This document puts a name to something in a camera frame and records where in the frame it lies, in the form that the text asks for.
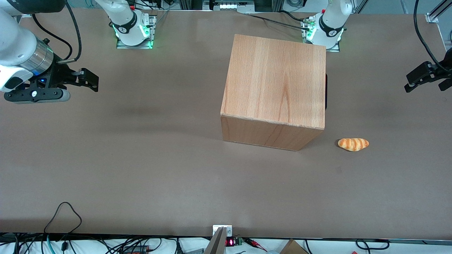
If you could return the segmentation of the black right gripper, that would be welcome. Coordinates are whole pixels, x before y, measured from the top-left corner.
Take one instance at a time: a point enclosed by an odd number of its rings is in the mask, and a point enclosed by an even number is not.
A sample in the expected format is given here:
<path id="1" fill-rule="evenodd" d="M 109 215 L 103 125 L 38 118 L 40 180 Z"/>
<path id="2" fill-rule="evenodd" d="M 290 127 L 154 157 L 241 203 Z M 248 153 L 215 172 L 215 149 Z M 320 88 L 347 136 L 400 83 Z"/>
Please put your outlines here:
<path id="1" fill-rule="evenodd" d="M 55 63 L 46 71 L 33 76 L 28 82 L 28 88 L 61 88 L 67 89 L 66 85 L 86 87 L 97 93 L 99 91 L 99 77 L 86 68 L 81 72 L 72 70 L 67 64 Z"/>

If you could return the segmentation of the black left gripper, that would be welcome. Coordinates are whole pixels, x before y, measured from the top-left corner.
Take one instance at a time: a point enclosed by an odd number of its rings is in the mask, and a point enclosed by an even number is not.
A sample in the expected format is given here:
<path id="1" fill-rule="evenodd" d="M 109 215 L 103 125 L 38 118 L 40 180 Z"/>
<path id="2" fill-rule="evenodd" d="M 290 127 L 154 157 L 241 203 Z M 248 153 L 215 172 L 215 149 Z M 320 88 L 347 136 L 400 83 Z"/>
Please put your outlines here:
<path id="1" fill-rule="evenodd" d="M 404 86 L 405 92 L 410 93 L 420 85 L 432 83 L 439 79 L 451 79 L 452 48 L 446 51 L 442 61 L 438 61 L 435 56 L 432 59 L 435 63 L 435 69 L 431 62 L 425 61 L 406 75 L 408 83 Z"/>

